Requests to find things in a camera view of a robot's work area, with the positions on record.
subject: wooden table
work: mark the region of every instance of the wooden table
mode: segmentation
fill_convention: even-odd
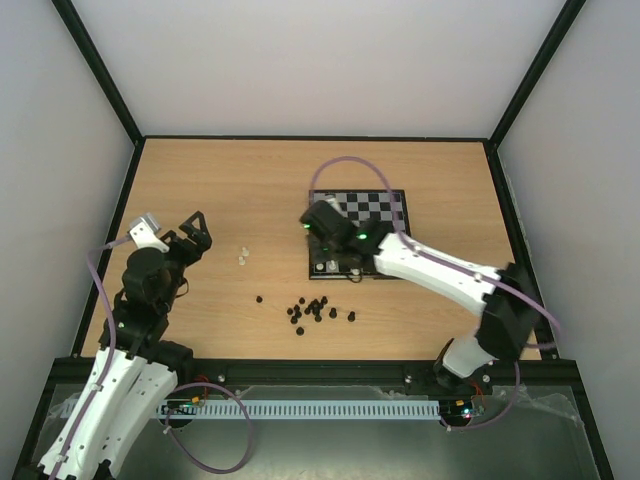
[[[342,155],[374,162],[393,188],[405,190],[417,240],[476,263],[502,267],[512,260],[480,143],[148,140],[119,236],[145,212],[177,229],[201,210],[213,237],[211,250],[187,270],[190,292],[176,300],[165,339],[204,358],[434,359],[451,337],[477,324],[454,302],[407,281],[308,280],[298,218],[315,169]],[[317,187],[381,188],[356,164],[330,167]],[[250,255],[241,266],[243,246]],[[130,243],[113,253],[105,278],[110,297],[132,251]],[[303,316],[305,334],[297,336],[287,308],[323,295],[338,318],[316,323]],[[357,312],[354,323],[346,320],[350,310]],[[103,319],[98,306],[85,355],[95,353]]]

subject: white backdrop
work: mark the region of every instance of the white backdrop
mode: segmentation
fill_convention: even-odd
[[[49,1],[0,14],[0,478],[67,356],[133,147]]]
[[[564,0],[75,0],[144,134],[489,136]]]
[[[501,148],[616,478],[638,478],[640,2],[586,3]]]

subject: cable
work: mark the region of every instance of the cable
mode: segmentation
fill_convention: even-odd
[[[115,353],[115,348],[116,348],[116,322],[113,318],[111,305],[109,304],[109,297],[107,297],[107,292],[105,291],[104,285],[102,284],[102,280],[100,279],[100,274],[98,273],[98,270],[93,263],[93,256],[96,253],[100,253],[104,250],[111,250],[117,247],[118,245],[122,245],[123,243],[128,242],[130,239],[131,238],[129,237],[129,235],[127,235],[118,240],[114,240],[113,242],[109,242],[106,245],[103,245],[102,247],[89,250],[89,252],[87,252],[87,266],[89,267],[89,273],[91,273],[91,278],[93,278],[93,283],[95,283],[96,288],[98,289],[98,295],[100,297],[100,300],[102,301],[102,306],[104,307],[104,310],[107,314],[107,324],[109,325],[109,350],[107,351],[107,360],[104,364],[104,368],[102,369],[102,372],[100,373],[100,375],[98,376],[98,379],[95,382],[99,386],[102,386],[102,382],[109,374],[109,369],[111,368],[111,362],[113,361],[113,355]],[[60,449],[60,455],[62,457],[64,457],[67,451],[69,450],[69,447],[71,446],[71,442],[73,441],[73,437],[78,431],[78,428],[80,427],[80,422],[82,422],[82,419],[87,413],[87,410],[89,410],[89,406],[91,405],[91,402],[93,402],[93,399],[95,398],[97,393],[98,393],[98,390],[91,390],[89,392],[89,395],[87,395],[87,399],[84,401],[84,403],[80,407],[78,415],[76,416],[75,420],[71,424],[71,428],[69,428],[69,433],[67,434],[67,438],[64,440],[64,443],[62,444],[62,448]],[[56,464],[53,467],[53,470],[51,470],[51,474],[49,475],[49,480],[56,479],[61,467],[62,467],[62,461],[56,462]]]
[[[167,416],[164,421],[164,424],[166,427],[165,433],[168,434],[169,437],[171,437],[171,440],[173,440],[173,443],[175,443],[176,446],[182,451],[182,453],[184,453],[187,456],[187,458],[191,461],[191,463],[193,463],[196,467],[204,470],[205,472],[215,473],[217,475],[224,475],[226,473],[237,472],[249,462],[249,458],[251,457],[251,453],[253,452],[253,443],[255,440],[253,422],[251,422],[251,418],[249,417],[249,412],[247,411],[247,407],[245,407],[242,401],[238,397],[236,397],[233,393],[231,393],[226,388],[221,387],[220,385],[216,385],[215,383],[208,383],[208,382],[188,383],[186,385],[181,385],[177,387],[171,393],[181,392],[182,390],[186,390],[188,388],[193,388],[193,387],[205,387],[205,388],[212,388],[214,390],[218,390],[219,392],[222,392],[225,395],[229,396],[229,398],[232,398],[238,404],[238,406],[240,407],[240,410],[242,410],[242,414],[244,415],[244,418],[247,419],[247,427],[249,429],[249,436],[247,439],[247,449],[245,450],[244,455],[236,465],[228,469],[219,469],[219,468],[214,468],[214,467],[205,465],[200,460],[198,460],[193,455],[191,455],[189,451],[185,448],[185,446],[180,442],[180,440],[178,440],[178,438],[173,434],[173,429],[169,425],[169,419],[171,418],[171,414],[173,413],[172,410],[169,410],[169,412],[167,412]]]
[[[496,279],[493,279],[491,277],[487,277],[486,275],[482,275],[481,273],[478,273],[478,272],[475,272],[473,270],[470,270],[470,269],[468,269],[466,267],[463,267],[462,265],[458,265],[458,264],[455,264],[453,262],[450,262],[449,260],[446,260],[444,258],[437,257],[435,255],[432,255],[432,254],[430,254],[428,252],[425,252],[425,251],[422,251],[422,250],[416,250],[415,246],[409,241],[408,237],[405,235],[405,233],[400,228],[400,220],[398,219],[398,212],[397,212],[397,209],[396,209],[397,200],[395,199],[395,195],[393,195],[393,191],[391,189],[391,185],[389,184],[389,180],[387,180],[387,178],[384,176],[384,174],[382,173],[382,171],[378,167],[376,167],[373,163],[369,162],[368,160],[365,160],[364,158],[360,158],[360,157],[344,156],[344,157],[333,158],[331,160],[328,160],[328,161],[324,162],[322,165],[320,165],[318,167],[318,169],[315,171],[315,173],[313,174],[313,177],[311,178],[311,186],[309,187],[309,201],[311,203],[313,203],[313,192],[315,191],[316,183],[317,183],[318,178],[320,177],[320,174],[322,173],[322,171],[325,168],[327,168],[327,167],[329,167],[331,165],[334,165],[336,163],[341,163],[341,162],[359,163],[361,165],[369,167],[378,176],[378,178],[380,179],[380,181],[384,185],[385,190],[389,194],[389,198],[391,200],[391,205],[392,205],[391,214],[392,214],[393,229],[394,229],[395,233],[398,235],[398,237],[400,238],[400,241],[411,252],[413,252],[413,253],[415,253],[417,255],[420,255],[421,257],[424,257],[427,260],[430,260],[430,261],[432,261],[434,263],[437,263],[438,265],[442,265],[444,267],[451,268],[451,269],[455,270],[456,272],[462,273],[464,275],[468,275],[470,277],[474,277],[478,281],[485,281],[487,283],[490,283],[494,287],[500,288],[501,290],[504,290],[505,292],[510,293],[511,295],[513,295],[516,298],[522,300],[528,306],[530,306],[531,308],[536,310],[538,313],[540,313],[542,316],[544,316],[547,320],[549,320],[549,322],[556,327],[556,329],[558,331],[557,332],[558,334],[562,331],[562,327],[560,326],[560,322],[558,322],[558,320],[556,320],[556,318],[548,310],[546,310],[544,307],[539,305],[536,301],[532,300],[531,298],[529,298],[527,295],[525,295],[524,293],[520,292],[519,290],[516,290],[515,288],[507,285],[506,283],[501,282],[500,280],[496,280]],[[548,350],[548,349],[555,348],[555,343],[544,343],[544,344],[540,344],[540,345],[527,344],[526,346],[529,347],[529,348],[537,348],[539,350]]]
[[[453,431],[460,432],[460,431],[466,431],[466,430],[477,430],[478,428],[488,427],[489,425],[493,425],[502,417],[504,417],[507,413],[509,413],[509,410],[511,410],[511,408],[515,405],[516,400],[518,399],[518,390],[520,389],[520,365],[518,365],[518,362],[513,362],[513,366],[516,374],[516,380],[513,387],[513,394],[511,394],[511,398],[509,399],[507,406],[504,407],[504,409],[498,415],[493,417],[491,420],[487,420],[486,422],[478,423],[475,425],[467,425],[465,427],[452,427],[446,422],[444,418],[441,417],[440,423],[445,427],[447,427],[447,431],[453,430]]]

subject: black metal frame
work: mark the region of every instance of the black metal frame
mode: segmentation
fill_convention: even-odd
[[[107,67],[102,61],[89,33],[84,27],[71,0],[51,0],[69,29],[78,48],[82,52],[98,83],[115,110],[131,141],[135,145],[129,170],[120,198],[107,234],[107,241],[115,239],[120,227],[124,209],[133,186],[136,170],[140,162],[147,138],[184,138],[184,139],[220,139],[220,140],[328,140],[328,141],[377,141],[377,142],[482,142],[487,155],[489,169],[496,188],[496,195],[504,218],[514,259],[525,266],[536,288],[535,275],[524,240],[521,225],[515,210],[509,185],[498,156],[498,147],[509,128],[524,106],[536,83],[549,64],[562,39],[569,31],[573,21],[586,0],[567,0],[553,27],[534,58],[513,99],[498,123],[491,139],[486,138],[445,138],[445,137],[361,137],[361,136],[251,136],[251,135],[149,135],[143,136],[120,95]],[[105,252],[98,266],[101,277],[104,275],[110,258]],[[87,330],[97,301],[97,291],[92,287],[73,344],[72,357],[56,359],[43,394],[33,417],[17,468],[27,465],[37,443],[38,435],[50,407],[56,385],[84,384],[90,373],[93,359],[79,358]],[[541,322],[535,329],[539,342],[553,341],[553,333],[548,322]],[[432,377],[434,361],[268,361],[268,360],[213,360],[198,359],[195,368],[209,378],[224,375],[228,387],[249,385],[371,385],[384,389],[393,389],[409,395],[429,395],[434,399],[449,399],[451,395],[443,391]],[[543,353],[540,361],[520,362],[522,382],[527,385],[549,385],[571,387],[578,410],[585,423],[586,433],[591,445],[598,471],[603,480],[612,479],[611,467],[598,434],[593,413],[586,397],[580,373],[575,362],[558,358],[556,351]],[[514,383],[512,365],[498,362],[487,367],[491,382],[496,385]],[[405,377],[411,375],[412,382],[406,383]]]

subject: chessboard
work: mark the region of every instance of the chessboard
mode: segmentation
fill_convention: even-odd
[[[410,236],[409,214],[404,190],[393,190],[393,195],[400,228]],[[392,222],[394,204],[391,203],[391,198],[386,190],[316,190],[313,192],[313,202],[331,197],[334,197],[340,204],[343,215],[356,225],[360,225],[361,222],[372,217],[382,222]],[[366,270],[351,271],[336,261],[314,258],[313,248],[310,245],[310,280],[349,279],[358,282],[363,278],[390,279],[395,277]]]

